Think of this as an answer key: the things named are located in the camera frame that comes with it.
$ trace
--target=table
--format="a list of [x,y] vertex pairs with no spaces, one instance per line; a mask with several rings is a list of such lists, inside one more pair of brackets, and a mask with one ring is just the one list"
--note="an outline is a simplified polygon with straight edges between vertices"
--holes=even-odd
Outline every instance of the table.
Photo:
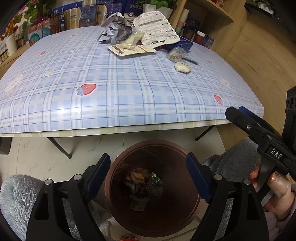
[[228,123],[229,106],[263,116],[238,73],[193,45],[188,74],[166,53],[119,57],[97,38],[100,26],[42,38],[0,81],[0,136],[58,137]]

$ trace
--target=screw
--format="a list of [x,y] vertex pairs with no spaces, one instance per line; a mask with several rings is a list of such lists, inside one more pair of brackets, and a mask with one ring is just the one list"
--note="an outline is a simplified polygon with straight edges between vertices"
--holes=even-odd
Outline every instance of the screw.
[[81,178],[82,178],[81,174],[76,174],[76,175],[73,177],[73,179],[74,179],[75,181],[78,181],[78,180],[80,180]]
[[244,180],[244,184],[246,184],[246,185],[250,185],[250,184],[251,184],[251,181],[250,181],[249,179],[245,179],[245,180]]
[[216,179],[216,180],[222,180],[222,176],[220,175],[220,174],[216,174],[215,176],[214,176],[214,178]]
[[45,185],[49,185],[49,184],[52,183],[52,180],[51,179],[46,179],[44,183],[45,183]]

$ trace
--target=white marble tile floor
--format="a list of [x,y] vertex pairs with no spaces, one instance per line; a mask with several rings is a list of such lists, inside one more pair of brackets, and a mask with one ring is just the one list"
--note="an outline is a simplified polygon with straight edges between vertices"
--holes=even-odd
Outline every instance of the white marble tile floor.
[[[13,174],[27,174],[41,180],[48,178],[55,182],[69,180],[77,173],[97,163],[103,153],[107,153],[113,162],[116,157],[128,147],[144,140],[163,139],[181,145],[186,150],[193,152],[199,162],[214,154],[222,154],[225,149],[216,128],[210,130],[198,142],[195,138],[199,136],[206,127],[181,129],[145,131],[123,134],[108,134],[82,137],[61,137],[56,141],[69,153],[72,158],[68,159],[47,138],[41,137],[14,137],[11,150],[8,155],[0,155],[0,177],[2,180]],[[104,197],[103,186],[98,193],[96,201],[103,207],[107,207]],[[202,204],[198,216],[202,218],[206,205]],[[110,217],[111,235],[119,240],[121,235],[129,232],[121,227],[114,218]],[[186,228],[171,236],[162,238],[139,237],[140,241],[159,241],[174,237],[188,231],[198,225],[194,220]],[[186,234],[174,241],[190,240],[193,233]]]

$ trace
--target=sleeve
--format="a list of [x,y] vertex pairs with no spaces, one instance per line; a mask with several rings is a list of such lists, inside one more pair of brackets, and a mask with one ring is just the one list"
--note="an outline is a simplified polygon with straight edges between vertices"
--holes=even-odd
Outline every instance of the sleeve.
[[[293,192],[296,192],[296,184],[291,185],[291,190]],[[264,213],[266,221],[267,221],[270,241],[273,241],[277,237],[277,235],[280,233],[280,231],[284,229],[284,227],[286,226],[286,224],[290,220],[291,216],[293,215],[295,209],[296,209],[296,199],[294,201],[294,205],[291,209],[290,215],[283,221],[277,220],[274,213],[271,213],[271,212]]]

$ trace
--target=hand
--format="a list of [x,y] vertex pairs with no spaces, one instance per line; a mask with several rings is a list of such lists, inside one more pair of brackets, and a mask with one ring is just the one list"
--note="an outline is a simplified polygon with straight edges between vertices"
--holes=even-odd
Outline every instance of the hand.
[[[258,174],[259,169],[255,166],[250,174],[254,188],[258,186],[255,179]],[[268,186],[275,194],[264,205],[264,208],[269,212],[273,212],[278,220],[285,219],[289,216],[295,200],[295,193],[291,192],[290,180],[284,175],[274,172],[270,175]]]

